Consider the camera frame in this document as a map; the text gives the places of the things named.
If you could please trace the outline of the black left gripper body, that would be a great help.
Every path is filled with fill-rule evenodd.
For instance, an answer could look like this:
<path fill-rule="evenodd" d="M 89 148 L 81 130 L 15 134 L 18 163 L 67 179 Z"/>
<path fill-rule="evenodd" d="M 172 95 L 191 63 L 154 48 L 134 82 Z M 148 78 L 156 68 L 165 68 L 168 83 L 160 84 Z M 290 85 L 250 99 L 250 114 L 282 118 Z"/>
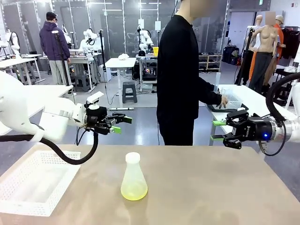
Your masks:
<path fill-rule="evenodd" d="M 94 127 L 104 127 L 110 128 L 109 122 L 106 121 L 107 118 L 107 108 L 99 106 L 97 109 L 87 108 L 86 110 L 86 124 L 89 128 Z"/>

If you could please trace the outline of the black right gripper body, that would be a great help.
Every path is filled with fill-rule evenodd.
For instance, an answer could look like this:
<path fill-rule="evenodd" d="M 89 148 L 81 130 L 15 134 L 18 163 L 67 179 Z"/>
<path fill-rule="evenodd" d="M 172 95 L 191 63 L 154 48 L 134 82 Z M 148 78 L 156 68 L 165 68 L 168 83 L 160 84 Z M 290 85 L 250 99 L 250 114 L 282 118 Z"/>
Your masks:
<path fill-rule="evenodd" d="M 269 141 L 273 134 L 273 126 L 269 119 L 249 117 L 239 120 L 235 127 L 235 136 L 244 141 Z"/>

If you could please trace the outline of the person's right hand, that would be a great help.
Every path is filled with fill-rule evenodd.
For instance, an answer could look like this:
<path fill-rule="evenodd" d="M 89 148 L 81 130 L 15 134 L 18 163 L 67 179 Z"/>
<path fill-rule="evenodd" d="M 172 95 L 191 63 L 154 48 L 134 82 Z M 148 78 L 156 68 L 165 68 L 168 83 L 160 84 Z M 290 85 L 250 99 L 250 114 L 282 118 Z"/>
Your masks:
<path fill-rule="evenodd" d="M 218 97 L 221 97 L 220 103 L 218 103 L 216 106 L 221 109 L 221 108 L 226 108 L 228 104 L 228 98 L 227 95 L 221 95 L 217 94 Z"/>

